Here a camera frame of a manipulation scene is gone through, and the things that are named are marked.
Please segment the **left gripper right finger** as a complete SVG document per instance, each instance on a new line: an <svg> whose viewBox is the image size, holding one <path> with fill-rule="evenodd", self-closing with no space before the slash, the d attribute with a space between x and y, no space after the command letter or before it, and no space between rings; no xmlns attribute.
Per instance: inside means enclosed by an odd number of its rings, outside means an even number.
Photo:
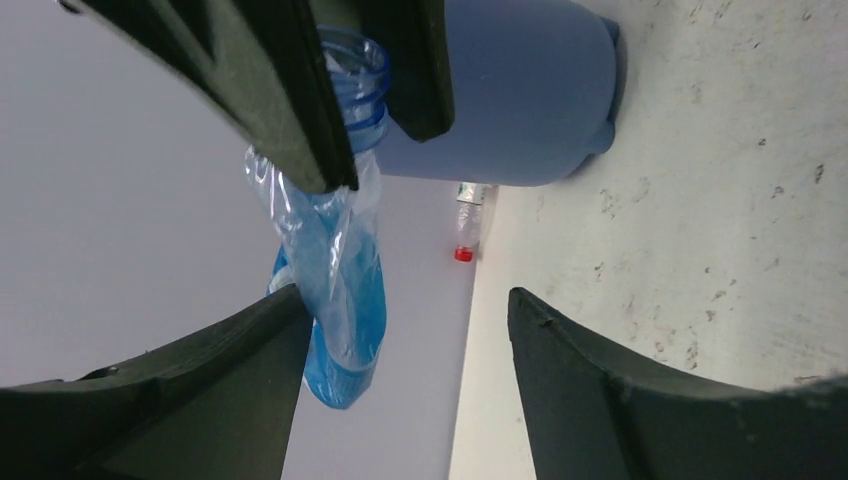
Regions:
<svg viewBox="0 0 848 480"><path fill-rule="evenodd" d="M597 334L526 289L508 331L540 479L843 479L847 380L773 392L702 378Z"/></svg>

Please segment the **crushed blue label bottle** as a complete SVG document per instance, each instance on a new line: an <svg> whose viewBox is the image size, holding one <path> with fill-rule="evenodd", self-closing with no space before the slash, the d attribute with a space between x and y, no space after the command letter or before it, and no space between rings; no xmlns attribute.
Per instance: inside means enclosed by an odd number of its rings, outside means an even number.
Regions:
<svg viewBox="0 0 848 480"><path fill-rule="evenodd" d="M383 96L390 61L382 46L354 31L321 26L318 33L358 190L307 194L256 148L244 160L246 178L281 238L266 292L297 286L314 317L304 382L324 405L344 410L371 385L387 325L375 149L388 130Z"/></svg>

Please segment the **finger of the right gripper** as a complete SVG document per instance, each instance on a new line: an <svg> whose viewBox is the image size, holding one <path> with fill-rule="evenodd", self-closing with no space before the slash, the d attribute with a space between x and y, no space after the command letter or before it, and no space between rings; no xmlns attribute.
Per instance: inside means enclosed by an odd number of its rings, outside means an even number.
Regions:
<svg viewBox="0 0 848 480"><path fill-rule="evenodd" d="M449 131L455 106L444 0L316 0L316 22L380 44L390 59L391 118L417 142Z"/></svg>
<svg viewBox="0 0 848 480"><path fill-rule="evenodd" d="M359 186L306 1L62 1L179 77L306 193Z"/></svg>

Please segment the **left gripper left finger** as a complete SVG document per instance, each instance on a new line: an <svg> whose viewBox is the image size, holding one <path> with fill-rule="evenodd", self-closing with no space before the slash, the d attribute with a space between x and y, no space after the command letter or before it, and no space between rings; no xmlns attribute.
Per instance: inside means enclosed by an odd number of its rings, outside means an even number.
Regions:
<svg viewBox="0 0 848 480"><path fill-rule="evenodd" d="M74 381L1 391L5 479L277 479L312 318L285 287Z"/></svg>

